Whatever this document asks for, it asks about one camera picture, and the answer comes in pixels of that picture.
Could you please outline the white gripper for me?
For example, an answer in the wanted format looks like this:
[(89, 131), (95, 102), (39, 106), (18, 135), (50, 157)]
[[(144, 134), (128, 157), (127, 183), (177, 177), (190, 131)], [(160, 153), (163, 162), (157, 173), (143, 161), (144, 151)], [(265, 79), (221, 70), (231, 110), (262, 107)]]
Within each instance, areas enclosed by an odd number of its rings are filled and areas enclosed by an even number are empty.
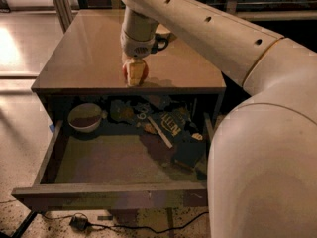
[(136, 41), (125, 32), (122, 32), (120, 41), (123, 52), (128, 57), (131, 57), (125, 63), (129, 86), (138, 86), (141, 84), (146, 69), (146, 63), (142, 58), (163, 51), (169, 44), (168, 39), (160, 34), (155, 34), (148, 41)]

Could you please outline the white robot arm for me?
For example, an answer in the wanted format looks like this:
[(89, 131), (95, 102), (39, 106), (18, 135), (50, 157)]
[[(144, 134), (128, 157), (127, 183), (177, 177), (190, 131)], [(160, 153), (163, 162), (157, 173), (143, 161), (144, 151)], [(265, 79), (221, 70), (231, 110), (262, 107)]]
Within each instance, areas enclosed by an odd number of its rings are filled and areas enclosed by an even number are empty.
[(195, 0), (122, 1), (128, 56), (161, 23), (250, 95), (212, 139), (211, 238), (317, 238), (315, 52)]

